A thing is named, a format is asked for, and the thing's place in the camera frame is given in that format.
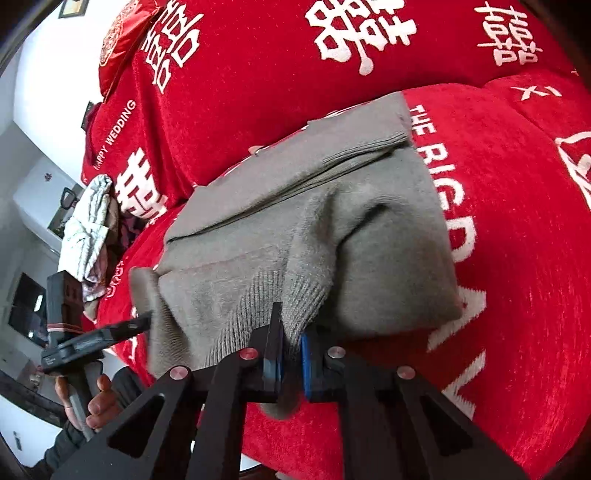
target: red bedspread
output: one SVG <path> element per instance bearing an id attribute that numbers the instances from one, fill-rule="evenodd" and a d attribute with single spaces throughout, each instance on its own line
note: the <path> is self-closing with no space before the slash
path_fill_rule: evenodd
<path id="1" fill-rule="evenodd" d="M 163 16 L 88 133 L 84 181 L 107 173 L 123 209 L 156 218 L 98 325 L 132 315 L 129 270 L 158 262 L 196 185 L 253 145 L 406 89 L 465 313 L 349 348 L 417 367 L 540 478 L 591 412 L 591 102 L 549 33 L 508 0 L 159 1 Z M 143 336 L 115 349 L 151 381 Z M 286 422 L 249 406 L 243 450 L 298 479 L 342 476 L 331 405 Z"/>
<path id="2" fill-rule="evenodd" d="M 545 70 L 405 97 L 441 195 L 465 313 L 434 332 L 348 348 L 378 364 L 417 367 L 540 478 L 591 413 L 590 97 L 575 74 Z M 125 275 L 158 261 L 176 211 L 130 249 L 99 323 L 129 315 Z M 118 354 L 147 376 L 142 339 Z M 295 478 L 340 479 L 336 408 L 304 403 L 279 422 L 249 406 L 243 451 Z"/>

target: human hand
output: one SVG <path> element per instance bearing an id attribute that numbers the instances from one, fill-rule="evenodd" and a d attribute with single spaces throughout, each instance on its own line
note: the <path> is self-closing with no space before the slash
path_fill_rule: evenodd
<path id="1" fill-rule="evenodd" d="M 117 395 L 111 389 L 111 380 L 109 377 L 105 374 L 101 375 L 96 380 L 96 386 L 99 387 L 100 393 L 88 404 L 90 415 L 86 417 L 86 424 L 95 430 L 101 429 L 121 413 L 121 408 L 117 402 Z M 56 393 L 64 405 L 70 423 L 74 428 L 81 430 L 70 399 L 68 398 L 68 383 L 65 377 L 56 378 Z"/>

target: gray knit fabric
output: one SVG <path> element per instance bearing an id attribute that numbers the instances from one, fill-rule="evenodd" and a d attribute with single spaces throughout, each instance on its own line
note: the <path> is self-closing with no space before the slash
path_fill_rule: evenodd
<path id="1" fill-rule="evenodd" d="M 445 222 L 409 128 L 403 97 L 388 95 L 198 188 L 157 272 L 132 272 L 138 312 L 154 311 L 151 372 L 219 362 L 274 301 L 292 356 L 315 318 L 344 339 L 458 318 Z"/>

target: white cloth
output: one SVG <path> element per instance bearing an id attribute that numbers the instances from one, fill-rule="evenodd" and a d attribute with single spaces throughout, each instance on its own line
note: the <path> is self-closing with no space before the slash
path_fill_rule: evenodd
<path id="1" fill-rule="evenodd" d="M 111 185 L 113 181 L 107 175 L 95 177 L 64 228 L 58 271 L 66 270 L 82 283 L 84 301 L 102 297 L 106 291 L 105 239 L 109 229 L 105 219 Z"/>

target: dark sleeve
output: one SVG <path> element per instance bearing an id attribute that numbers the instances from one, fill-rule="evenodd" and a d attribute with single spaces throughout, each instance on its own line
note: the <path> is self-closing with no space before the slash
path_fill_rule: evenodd
<path id="1" fill-rule="evenodd" d="M 115 374 L 112 385 L 113 390 L 117 393 L 121 408 L 127 408 L 145 390 L 138 376 L 129 367 L 122 368 Z M 43 459 L 39 460 L 34 467 L 27 469 L 28 474 L 33 480 L 49 480 L 53 472 L 84 443 L 82 432 L 76 430 L 67 421 L 64 429 L 57 435 L 53 447 L 46 450 Z"/>
<path id="2" fill-rule="evenodd" d="M 34 480 L 49 480 L 55 470 L 59 468 L 71 455 L 84 444 L 82 432 L 76 430 L 67 421 L 64 429 L 57 434 L 53 447 L 46 450 L 42 460 L 28 470 Z"/>

